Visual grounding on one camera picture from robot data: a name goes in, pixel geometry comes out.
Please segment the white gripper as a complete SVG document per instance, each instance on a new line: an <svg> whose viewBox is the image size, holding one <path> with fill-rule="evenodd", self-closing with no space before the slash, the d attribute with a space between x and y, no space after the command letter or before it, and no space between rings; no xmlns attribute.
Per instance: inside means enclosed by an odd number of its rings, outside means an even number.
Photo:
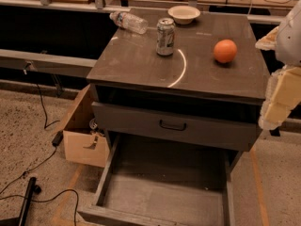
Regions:
<svg viewBox="0 0 301 226"><path fill-rule="evenodd" d="M255 47L276 50L278 61L286 64L268 79L258 124L263 130L279 127L301 103L301 1L287 14L279 27L259 39Z"/></svg>

